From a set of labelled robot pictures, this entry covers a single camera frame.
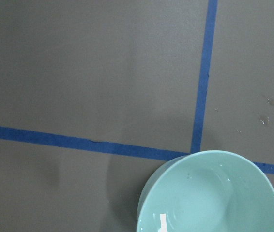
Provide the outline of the green ceramic bowl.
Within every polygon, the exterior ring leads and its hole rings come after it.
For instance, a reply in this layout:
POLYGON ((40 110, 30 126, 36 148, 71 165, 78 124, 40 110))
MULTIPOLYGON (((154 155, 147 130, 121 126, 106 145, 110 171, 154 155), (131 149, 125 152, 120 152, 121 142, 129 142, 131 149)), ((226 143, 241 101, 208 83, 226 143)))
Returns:
POLYGON ((147 180, 138 232, 274 232, 274 188, 253 162, 210 150, 174 158, 147 180))

